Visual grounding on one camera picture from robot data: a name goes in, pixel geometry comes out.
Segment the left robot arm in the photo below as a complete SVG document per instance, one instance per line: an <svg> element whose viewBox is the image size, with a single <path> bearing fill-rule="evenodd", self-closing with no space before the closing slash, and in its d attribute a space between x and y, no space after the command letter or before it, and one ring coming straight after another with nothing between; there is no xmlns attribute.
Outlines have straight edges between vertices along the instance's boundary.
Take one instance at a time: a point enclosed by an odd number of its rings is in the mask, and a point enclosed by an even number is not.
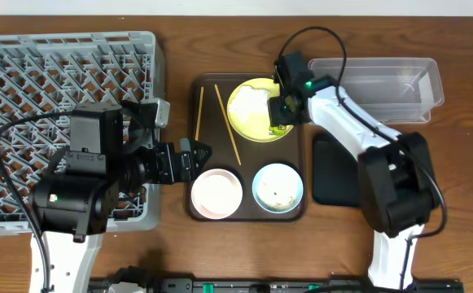
<svg viewBox="0 0 473 293"><path fill-rule="evenodd" d="M85 292L107 222L120 194L147 184L192 182L212 148L189 138L154 139L161 99L153 103L82 103L70 116L70 144L57 151L29 197L47 250L50 281L34 270L31 290Z"/></svg>

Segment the light blue bowl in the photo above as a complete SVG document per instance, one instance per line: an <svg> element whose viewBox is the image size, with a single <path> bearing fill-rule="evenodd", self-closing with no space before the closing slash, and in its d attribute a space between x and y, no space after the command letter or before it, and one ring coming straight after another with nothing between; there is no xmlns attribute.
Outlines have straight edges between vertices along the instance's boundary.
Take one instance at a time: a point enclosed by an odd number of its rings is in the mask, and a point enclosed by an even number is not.
<svg viewBox="0 0 473 293"><path fill-rule="evenodd" d="M267 212L284 214L293 211L303 199L304 183L299 173L287 164L267 164L252 181L252 195Z"/></svg>

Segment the yellow green snack wrapper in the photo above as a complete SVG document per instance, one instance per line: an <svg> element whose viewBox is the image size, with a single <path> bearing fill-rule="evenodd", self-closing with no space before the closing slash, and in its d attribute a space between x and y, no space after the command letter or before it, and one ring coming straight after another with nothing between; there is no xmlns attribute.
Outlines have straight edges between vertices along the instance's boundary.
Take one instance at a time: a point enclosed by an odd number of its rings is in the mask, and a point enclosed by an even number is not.
<svg viewBox="0 0 473 293"><path fill-rule="evenodd" d="M292 130L292 125L278 125L278 126L270 126L269 127L269 134L274 135L277 137L282 137L286 135L290 130Z"/></svg>

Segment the white napkin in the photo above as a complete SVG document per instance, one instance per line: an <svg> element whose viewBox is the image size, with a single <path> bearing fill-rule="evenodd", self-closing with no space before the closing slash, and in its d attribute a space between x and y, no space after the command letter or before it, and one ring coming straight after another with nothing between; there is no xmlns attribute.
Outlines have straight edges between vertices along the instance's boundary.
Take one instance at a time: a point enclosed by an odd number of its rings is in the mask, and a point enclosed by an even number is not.
<svg viewBox="0 0 473 293"><path fill-rule="evenodd" d="M268 90L244 85L229 102L229 113L242 122L246 122L251 116L267 114L269 94Z"/></svg>

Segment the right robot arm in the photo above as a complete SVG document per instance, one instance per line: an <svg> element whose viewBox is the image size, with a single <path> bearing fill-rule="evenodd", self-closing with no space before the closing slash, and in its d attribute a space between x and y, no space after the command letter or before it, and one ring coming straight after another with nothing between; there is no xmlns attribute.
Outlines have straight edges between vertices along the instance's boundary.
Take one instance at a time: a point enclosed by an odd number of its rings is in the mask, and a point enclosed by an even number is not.
<svg viewBox="0 0 473 293"><path fill-rule="evenodd" d="M439 234L444 226L426 232L431 212L445 208L426 139L419 133L400 133L360 108L332 77L311 72L274 76L279 94L268 101L270 123L312 123L326 130L356 164L360 207L374 230L370 283L379 289L406 291L414 249L421 238Z"/></svg>

